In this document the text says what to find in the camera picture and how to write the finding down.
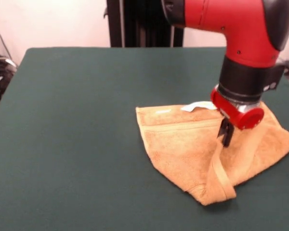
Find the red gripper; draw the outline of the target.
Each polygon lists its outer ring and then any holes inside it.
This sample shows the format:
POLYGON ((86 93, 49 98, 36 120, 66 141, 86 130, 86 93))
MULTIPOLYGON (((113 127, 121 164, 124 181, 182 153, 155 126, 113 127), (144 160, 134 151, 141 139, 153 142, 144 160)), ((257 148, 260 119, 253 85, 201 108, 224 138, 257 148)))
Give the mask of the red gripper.
POLYGON ((217 91, 217 87, 213 88, 210 98, 217 110, 225 116, 217 135, 218 138, 223 138, 224 147, 229 146, 235 127, 240 130, 254 128, 264 117, 260 103, 252 105, 232 103, 217 91))

